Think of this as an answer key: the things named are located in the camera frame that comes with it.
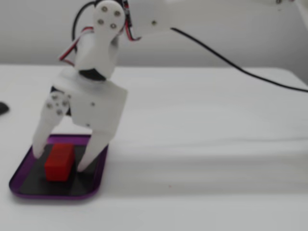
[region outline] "white wall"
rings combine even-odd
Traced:
[[[57,64],[70,43],[73,18],[85,0],[2,0],[0,63]],[[308,82],[308,32],[295,4],[262,13],[184,27],[242,66],[289,69]],[[91,22],[90,11],[83,16]],[[121,40],[120,65],[222,66],[220,60],[174,32]]]

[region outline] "table surface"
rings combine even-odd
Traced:
[[[308,230],[308,96],[227,68],[118,68],[129,98],[97,195],[15,198],[8,182],[61,69],[0,65],[1,230]],[[90,131],[65,118],[54,133]]]

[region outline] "black wire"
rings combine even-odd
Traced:
[[[270,84],[273,84],[273,85],[276,85],[278,87],[282,87],[282,88],[286,88],[286,89],[289,89],[289,90],[296,90],[296,91],[301,91],[301,92],[306,92],[308,93],[308,90],[306,89],[301,89],[301,88],[294,88],[294,87],[290,87],[290,86],[287,86],[287,85],[284,85],[284,84],[281,84],[281,83],[277,83],[275,81],[271,81],[269,79],[266,79],[266,78],[263,78],[263,77],[260,77],[260,76],[257,76],[251,72],[248,72],[248,71],[245,71],[244,69],[242,69],[241,67],[239,67],[238,65],[236,65],[235,63],[231,62],[230,60],[228,60],[227,58],[225,58],[224,56],[222,56],[221,54],[219,54],[218,52],[216,52],[215,50],[213,50],[212,48],[210,48],[209,46],[205,45],[203,42],[199,41],[198,39],[190,36],[189,34],[179,30],[179,29],[176,29],[176,28],[171,28],[171,30],[191,39],[192,41],[196,42],[197,44],[199,44],[200,46],[202,46],[203,48],[207,49],[209,52],[211,52],[212,54],[214,54],[215,56],[217,56],[218,58],[222,59],[223,61],[225,61],[227,64],[229,64],[230,66],[234,67],[235,69],[239,70],[240,72],[248,75],[248,76],[251,76],[253,78],[256,78],[256,79],[259,79],[259,80],[262,80],[262,81],[265,81],[265,82],[268,82]]]
[[[75,40],[76,38],[76,27],[78,24],[78,20],[80,18],[80,16],[82,15],[82,13],[89,7],[92,5],[95,5],[96,2],[95,1],[90,1],[87,4],[85,4],[83,7],[81,7],[81,9],[79,10],[79,12],[77,13],[75,19],[74,19],[74,23],[73,23],[73,29],[72,29],[72,41]]]

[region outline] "robotic arm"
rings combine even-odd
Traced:
[[[77,50],[75,66],[54,80],[33,137],[33,154],[40,158],[46,140],[67,115],[74,124],[90,128],[92,136],[78,165],[79,172],[97,157],[115,136],[127,91],[110,81],[116,66],[118,37],[124,29],[130,40],[172,27],[201,24],[213,18],[261,11],[275,0],[96,0],[93,27],[85,28],[65,57]],[[307,0],[298,6],[308,22]]]

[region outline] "red cube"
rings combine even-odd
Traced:
[[[71,143],[56,143],[45,163],[46,179],[48,181],[67,181],[75,160],[74,145]]]

